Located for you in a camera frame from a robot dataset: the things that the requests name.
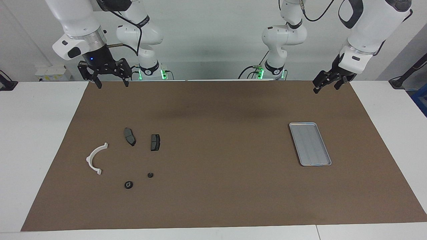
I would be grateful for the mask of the silver metal tray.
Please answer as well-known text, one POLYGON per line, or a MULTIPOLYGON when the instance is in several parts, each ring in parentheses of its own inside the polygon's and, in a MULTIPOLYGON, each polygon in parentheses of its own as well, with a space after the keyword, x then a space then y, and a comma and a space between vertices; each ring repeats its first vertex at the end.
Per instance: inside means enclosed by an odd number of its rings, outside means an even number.
POLYGON ((316 123, 292 122, 289 123, 289 128, 300 165, 311 167, 332 164, 316 123))

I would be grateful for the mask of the white power strip box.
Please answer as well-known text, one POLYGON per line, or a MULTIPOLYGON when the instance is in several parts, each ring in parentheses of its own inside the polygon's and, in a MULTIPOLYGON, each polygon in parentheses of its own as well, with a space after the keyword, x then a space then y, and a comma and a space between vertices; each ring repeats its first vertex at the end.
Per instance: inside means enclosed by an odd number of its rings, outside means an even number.
POLYGON ((54 65, 38 68, 35 77, 38 81, 67 82, 72 81, 73 76, 65 65, 54 65))

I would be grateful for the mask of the dark grey curved brake pad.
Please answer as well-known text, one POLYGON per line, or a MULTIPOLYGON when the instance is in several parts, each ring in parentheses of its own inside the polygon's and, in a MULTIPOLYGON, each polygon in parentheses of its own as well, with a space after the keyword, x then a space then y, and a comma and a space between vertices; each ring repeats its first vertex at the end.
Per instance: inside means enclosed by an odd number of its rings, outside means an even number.
POLYGON ((125 137, 128 144, 130 144, 131 146, 135 146, 136 139, 133 135, 132 129, 126 127, 124 129, 124 137, 125 137))

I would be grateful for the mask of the blue crate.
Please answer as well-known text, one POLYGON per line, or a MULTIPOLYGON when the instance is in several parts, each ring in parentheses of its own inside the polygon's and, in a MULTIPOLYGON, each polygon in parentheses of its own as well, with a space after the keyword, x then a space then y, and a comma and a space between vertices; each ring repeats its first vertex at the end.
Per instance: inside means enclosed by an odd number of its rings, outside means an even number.
POLYGON ((424 116, 427 117, 427 84, 416 90, 415 93, 411 95, 411 99, 424 114, 424 116))

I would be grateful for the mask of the black table clamp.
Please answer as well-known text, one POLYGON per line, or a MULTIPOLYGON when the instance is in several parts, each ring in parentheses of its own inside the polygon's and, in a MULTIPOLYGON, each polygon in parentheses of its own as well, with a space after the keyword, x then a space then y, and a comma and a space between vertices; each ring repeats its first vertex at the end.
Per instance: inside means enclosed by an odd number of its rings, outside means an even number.
POLYGON ((0 70, 0 91, 12 91, 18 81, 12 80, 3 70, 0 70))

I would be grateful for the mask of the brown table mat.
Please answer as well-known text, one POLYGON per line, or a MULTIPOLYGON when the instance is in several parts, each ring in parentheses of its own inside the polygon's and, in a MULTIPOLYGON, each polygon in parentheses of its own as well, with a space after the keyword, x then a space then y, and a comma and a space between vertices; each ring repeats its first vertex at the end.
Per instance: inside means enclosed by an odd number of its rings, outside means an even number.
POLYGON ((87 85, 21 230, 395 222, 427 214, 349 84, 105 82, 87 85), (330 166, 300 165, 292 122, 317 124, 330 166), (99 176, 86 158, 105 142, 99 176))

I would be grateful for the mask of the white curved plastic bracket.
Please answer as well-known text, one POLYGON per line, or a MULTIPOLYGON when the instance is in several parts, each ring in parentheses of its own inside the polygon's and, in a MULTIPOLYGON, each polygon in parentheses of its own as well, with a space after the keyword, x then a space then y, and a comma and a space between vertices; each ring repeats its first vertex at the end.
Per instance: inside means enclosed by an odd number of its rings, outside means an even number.
POLYGON ((98 147, 96 147, 90 154, 89 154, 89 156, 87 156, 87 158, 86 158, 86 162, 87 162, 87 164, 89 165, 89 167, 92 169, 92 170, 94 170, 96 173, 97 173, 97 175, 101 175, 102 174, 102 170, 100 169, 100 168, 96 168, 94 165, 93 165, 93 159, 94 159, 94 157, 95 157, 95 155, 98 153, 98 152, 100 152, 100 151, 102 151, 102 150, 104 150, 104 149, 107 149, 108 148, 108 143, 107 142, 105 142, 103 145, 101 145, 101 146, 98 146, 98 147))

